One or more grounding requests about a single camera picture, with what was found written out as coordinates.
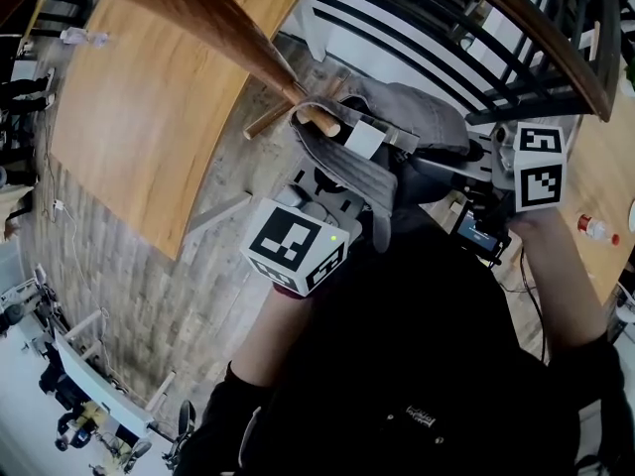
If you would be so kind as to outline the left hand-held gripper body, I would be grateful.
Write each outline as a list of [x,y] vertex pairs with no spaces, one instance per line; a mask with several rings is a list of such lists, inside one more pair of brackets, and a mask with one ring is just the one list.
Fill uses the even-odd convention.
[[305,298],[346,260],[363,207],[359,195],[302,161],[274,198],[260,201],[241,253],[260,275]]

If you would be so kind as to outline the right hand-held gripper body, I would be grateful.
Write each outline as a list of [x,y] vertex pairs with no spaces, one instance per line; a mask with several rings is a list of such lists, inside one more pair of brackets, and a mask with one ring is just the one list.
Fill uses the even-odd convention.
[[462,192],[480,213],[558,206],[567,180],[562,127],[520,122],[496,134],[468,134],[468,153],[420,149],[408,159],[420,174]]

